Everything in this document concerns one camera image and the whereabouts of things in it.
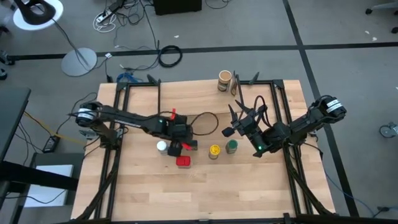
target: green can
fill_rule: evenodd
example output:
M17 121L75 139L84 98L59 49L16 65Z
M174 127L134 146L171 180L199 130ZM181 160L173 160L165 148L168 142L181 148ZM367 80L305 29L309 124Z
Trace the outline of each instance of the green can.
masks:
M228 154L235 153L236 150L238 149L238 142L234 139L229 140L226 143L225 149L226 149L226 153L228 153Z

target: yellow can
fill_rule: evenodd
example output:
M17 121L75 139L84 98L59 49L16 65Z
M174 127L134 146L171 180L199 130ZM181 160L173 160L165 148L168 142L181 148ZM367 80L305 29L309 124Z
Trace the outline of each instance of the yellow can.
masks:
M209 158L210 159L217 159L218 155L221 152L221 148L217 145L212 145L209 148Z

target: black box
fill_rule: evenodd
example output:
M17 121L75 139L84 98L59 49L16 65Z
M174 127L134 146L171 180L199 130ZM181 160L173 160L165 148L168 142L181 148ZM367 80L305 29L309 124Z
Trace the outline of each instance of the black box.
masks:
M158 16L182 12L201 11L201 0L154 0Z

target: wooden tabletop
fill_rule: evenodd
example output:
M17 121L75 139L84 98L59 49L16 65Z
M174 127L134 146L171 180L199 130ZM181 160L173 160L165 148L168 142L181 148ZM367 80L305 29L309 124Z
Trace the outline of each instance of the wooden tabletop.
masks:
M296 119L307 110L300 82L285 80L284 84L292 118ZM101 84L98 101L113 105L115 89L116 84ZM271 124L276 122L269 85L243 85L242 91L244 103L250 107L255 97L262 95L268 106ZM285 121L284 107L278 95ZM294 216L282 151L266 153L262 158L253 157L255 150L246 138L237 133L225 138L221 133L231 122L228 104L239 111L234 102L238 98L239 95L234 98L230 93L219 92L217 80L162 83L161 111L176 108L178 114L190 115L188 121L196 114L210 111L217 114L220 125L211 135L195 136L194 139L198 140L197 151L182 152L182 155L191 157L190 169L179 169L174 157L160 155L156 148L158 138L140 129L129 128L123 138L112 220L275 218L285 212ZM128 111L142 115L155 114L156 102L157 87L132 87ZM215 125L215 118L207 114L194 123L193 129L196 133L206 133ZM238 141L235 154L225 151L225 144L230 139ZM308 138L307 142L316 145L312 138ZM211 160L208 149L214 144L222 150L218 159ZM96 146L97 143L93 144L86 152ZM97 192L103 158L104 150L97 149L84 160L72 218L84 211ZM302 162L308 186L327 209L334 211L318 151L302 146ZM301 208L305 210L301 191L298 191ZM104 196L103 216L107 197L108 193Z

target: power strip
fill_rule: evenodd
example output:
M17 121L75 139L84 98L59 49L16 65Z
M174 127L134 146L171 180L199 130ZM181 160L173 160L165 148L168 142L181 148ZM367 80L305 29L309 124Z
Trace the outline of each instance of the power strip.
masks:
M100 15L100 16L98 16L98 18L97 18L97 22L98 23L100 23L100 22L102 22L102 21L104 21L105 19L107 19L109 16L112 16L112 12L110 11L110 10L107 10L106 12L105 12L105 15L104 14L102 14L102 15Z

